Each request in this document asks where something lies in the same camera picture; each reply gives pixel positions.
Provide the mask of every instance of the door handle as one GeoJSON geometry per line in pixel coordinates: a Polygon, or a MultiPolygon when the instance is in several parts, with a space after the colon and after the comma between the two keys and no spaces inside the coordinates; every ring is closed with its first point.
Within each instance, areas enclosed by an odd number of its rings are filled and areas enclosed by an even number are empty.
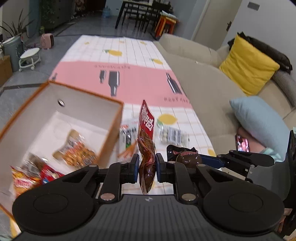
{"type": "Polygon", "coordinates": [[[226,31],[228,32],[228,30],[230,29],[230,26],[231,26],[232,22],[229,21],[229,23],[227,23],[227,28],[226,28],[226,31]]]}

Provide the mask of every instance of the gray bucket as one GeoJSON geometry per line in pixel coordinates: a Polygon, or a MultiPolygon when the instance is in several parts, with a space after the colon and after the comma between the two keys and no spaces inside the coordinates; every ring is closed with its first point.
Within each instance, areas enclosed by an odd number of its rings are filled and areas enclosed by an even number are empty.
{"type": "Polygon", "coordinates": [[[19,70],[19,57],[17,56],[17,51],[16,48],[19,44],[21,44],[20,41],[20,36],[14,36],[3,43],[3,52],[4,55],[9,55],[10,56],[10,63],[11,63],[11,68],[12,71],[18,71],[19,70]]]}

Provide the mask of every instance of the light blue pillow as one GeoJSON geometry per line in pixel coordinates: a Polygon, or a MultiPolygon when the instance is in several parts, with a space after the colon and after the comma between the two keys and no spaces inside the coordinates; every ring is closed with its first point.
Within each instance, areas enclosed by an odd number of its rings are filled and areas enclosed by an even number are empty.
{"type": "Polygon", "coordinates": [[[242,127],[285,160],[290,131],[278,113],[258,96],[233,99],[230,105],[242,127]]]}

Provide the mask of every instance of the white grid pattern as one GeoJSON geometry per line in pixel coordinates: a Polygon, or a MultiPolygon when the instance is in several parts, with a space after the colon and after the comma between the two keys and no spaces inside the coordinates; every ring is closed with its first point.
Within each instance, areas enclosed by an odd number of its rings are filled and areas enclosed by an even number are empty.
{"type": "MultiPolygon", "coordinates": [[[[125,104],[123,108],[122,119],[138,118],[140,112],[140,105],[136,104],[125,104]]],[[[162,114],[171,114],[175,116],[177,122],[171,125],[179,130],[186,131],[189,134],[189,146],[195,149],[200,154],[210,155],[208,150],[214,150],[212,143],[207,136],[204,128],[202,127],[198,117],[196,116],[193,109],[180,108],[180,107],[159,107],[149,106],[149,110],[154,115],[155,121],[162,114]]],[[[154,127],[153,140],[156,147],[156,152],[161,153],[163,159],[167,161],[166,144],[160,142],[157,135],[157,127],[154,127]]],[[[123,194],[142,194],[139,181],[136,184],[124,184],[122,185],[123,194]]],[[[154,179],[153,186],[149,195],[164,195],[173,194],[173,185],[170,183],[159,183],[157,177],[154,179]]]]}
{"type": "Polygon", "coordinates": [[[68,49],[61,61],[132,64],[154,69],[171,69],[152,41],[125,37],[104,38],[82,35],[68,49]],[[120,51],[121,56],[114,56],[108,52],[106,53],[105,50],[120,51]],[[157,59],[162,64],[158,64],[152,59],[157,59]]]}

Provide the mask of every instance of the orange stool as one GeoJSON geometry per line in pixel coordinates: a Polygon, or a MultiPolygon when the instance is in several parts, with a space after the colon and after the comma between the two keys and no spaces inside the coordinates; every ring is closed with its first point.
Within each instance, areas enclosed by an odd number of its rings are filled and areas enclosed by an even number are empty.
{"type": "Polygon", "coordinates": [[[160,19],[159,19],[159,21],[157,23],[157,26],[155,28],[155,31],[154,31],[155,32],[155,37],[156,38],[161,37],[166,24],[170,25],[168,33],[173,34],[176,22],[177,22],[176,19],[172,19],[172,18],[169,18],[167,16],[160,16],[160,19]]]}

